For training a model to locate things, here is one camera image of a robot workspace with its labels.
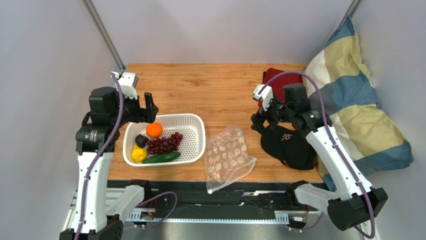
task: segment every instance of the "blue stripe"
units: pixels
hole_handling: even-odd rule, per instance
[[[336,31],[334,31],[334,33],[331,35],[328,42],[325,44],[325,48],[339,39],[350,37],[350,36],[355,36],[355,27],[354,27],[354,24],[352,23],[351,17],[347,15],[343,25],[338,27]]]
[[[380,105],[376,91],[362,71],[356,76],[341,76],[320,91],[329,116],[352,105]],[[309,100],[312,108],[321,107],[318,92],[314,92]]]
[[[411,145],[404,139],[402,145],[356,160],[355,165],[364,176],[368,176],[381,171],[405,169],[413,162]],[[322,176],[322,180],[330,191],[335,192],[337,190],[329,173]]]

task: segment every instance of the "transparent plastic bag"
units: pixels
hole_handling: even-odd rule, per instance
[[[229,126],[207,139],[204,151],[207,192],[212,194],[249,174],[256,158],[247,154],[243,130]]]

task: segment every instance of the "wooden tabletop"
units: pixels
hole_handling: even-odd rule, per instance
[[[152,93],[159,115],[192,113],[204,121],[207,138],[231,125],[243,129],[248,154],[256,157],[253,170],[240,181],[245,182],[322,182],[315,168],[296,170],[284,166],[260,146],[261,135],[250,129],[250,117],[258,105],[253,90],[261,83],[263,71],[275,68],[301,71],[303,64],[129,64],[127,72],[139,77],[137,93]],[[109,179],[143,179],[157,181],[205,181],[203,157],[190,164],[158,167],[135,167],[123,159],[123,137],[127,125],[120,129]]]

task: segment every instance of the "orange fruit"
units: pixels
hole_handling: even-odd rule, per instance
[[[146,134],[152,139],[156,139],[163,134],[163,127],[158,122],[149,124],[146,127]]]

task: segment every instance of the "metal post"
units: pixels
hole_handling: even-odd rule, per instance
[[[118,69],[120,70],[120,74],[122,74],[126,67],[123,64],[122,59],[120,58],[120,55],[116,50],[116,47],[114,47],[113,41],[111,40],[110,36],[108,35],[108,32],[105,29],[105,26],[102,23],[102,20],[99,17],[98,12],[96,11],[95,5],[93,4],[92,0],[81,0],[81,1],[83,2],[84,6],[86,7],[87,12],[89,13],[91,19],[93,20],[93,23],[96,26],[100,36],[102,37],[103,42],[106,45],[106,48],[108,49],[109,53],[111,54],[112,59],[114,60]]]
[[[344,14],[342,20],[340,21],[339,27],[343,25],[346,19],[346,15],[349,15],[349,17],[353,18],[355,13],[357,12],[358,8],[360,7],[361,3],[363,3],[364,0],[352,0],[349,7],[346,10],[346,13]]]

